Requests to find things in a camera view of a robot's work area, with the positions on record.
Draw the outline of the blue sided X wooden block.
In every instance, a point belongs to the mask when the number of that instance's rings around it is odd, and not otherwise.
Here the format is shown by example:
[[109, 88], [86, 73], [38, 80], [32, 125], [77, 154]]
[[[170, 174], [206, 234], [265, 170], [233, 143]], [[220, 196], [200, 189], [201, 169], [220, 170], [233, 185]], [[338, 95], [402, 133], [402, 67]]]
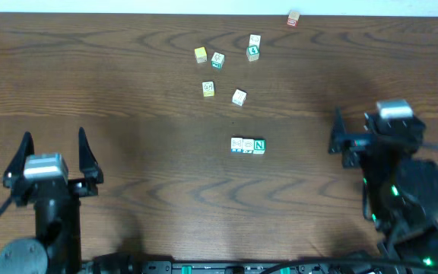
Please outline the blue sided X wooden block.
[[243, 151], [243, 138], [233, 137], [230, 140], [230, 150], [241, 153]]

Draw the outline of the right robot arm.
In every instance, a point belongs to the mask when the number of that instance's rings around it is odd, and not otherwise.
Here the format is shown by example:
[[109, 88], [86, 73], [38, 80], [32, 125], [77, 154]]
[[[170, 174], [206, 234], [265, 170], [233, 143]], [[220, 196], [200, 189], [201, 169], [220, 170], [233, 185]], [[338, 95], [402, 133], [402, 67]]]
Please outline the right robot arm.
[[401, 266], [387, 273], [422, 273], [438, 268], [438, 165], [416, 158], [426, 125], [416, 116], [383, 118], [365, 116], [365, 131], [349, 133], [341, 112], [334, 115], [329, 154], [340, 154], [344, 168], [363, 173], [363, 216], [384, 238], [382, 257]]

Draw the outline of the yellow sided O wooden block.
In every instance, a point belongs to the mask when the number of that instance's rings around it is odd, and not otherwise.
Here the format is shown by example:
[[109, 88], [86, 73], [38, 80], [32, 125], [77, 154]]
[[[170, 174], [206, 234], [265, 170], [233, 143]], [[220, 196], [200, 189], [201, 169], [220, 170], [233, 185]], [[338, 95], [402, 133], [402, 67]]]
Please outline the yellow sided O wooden block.
[[252, 154], [254, 151], [254, 139], [243, 139], [242, 141], [242, 153]]

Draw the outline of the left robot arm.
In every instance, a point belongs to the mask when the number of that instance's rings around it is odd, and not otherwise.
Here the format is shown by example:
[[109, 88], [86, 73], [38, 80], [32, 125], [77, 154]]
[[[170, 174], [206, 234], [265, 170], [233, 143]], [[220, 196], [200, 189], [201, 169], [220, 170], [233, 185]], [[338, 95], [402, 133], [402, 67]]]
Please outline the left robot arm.
[[25, 132], [6, 168], [3, 185], [18, 207], [32, 204], [34, 237], [5, 245], [0, 253], [0, 273], [77, 273], [81, 269], [80, 199], [98, 194], [103, 172], [88, 144], [83, 128], [78, 132], [79, 171], [70, 179], [59, 153], [34, 153], [33, 139]]

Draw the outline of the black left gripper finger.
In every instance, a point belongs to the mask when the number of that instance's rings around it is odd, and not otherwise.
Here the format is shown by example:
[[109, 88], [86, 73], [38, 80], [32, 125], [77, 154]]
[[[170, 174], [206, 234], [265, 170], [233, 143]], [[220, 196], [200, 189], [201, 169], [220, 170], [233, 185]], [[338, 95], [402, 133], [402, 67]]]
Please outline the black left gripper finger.
[[79, 170], [86, 180], [92, 180], [94, 183], [103, 183], [103, 172], [100, 168], [90, 145], [83, 127], [78, 132], [79, 147]]
[[3, 173], [3, 186], [13, 186], [22, 178], [26, 158], [33, 154], [34, 145], [32, 135], [30, 132], [25, 132], [17, 152]]

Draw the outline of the green N wooden block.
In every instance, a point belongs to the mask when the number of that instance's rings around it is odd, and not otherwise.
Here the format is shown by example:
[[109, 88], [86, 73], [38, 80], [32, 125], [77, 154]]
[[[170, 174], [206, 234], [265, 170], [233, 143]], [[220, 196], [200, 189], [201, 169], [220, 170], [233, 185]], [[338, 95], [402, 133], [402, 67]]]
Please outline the green N wooden block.
[[265, 153], [265, 140], [255, 139], [253, 142], [253, 153], [255, 155], [263, 155]]

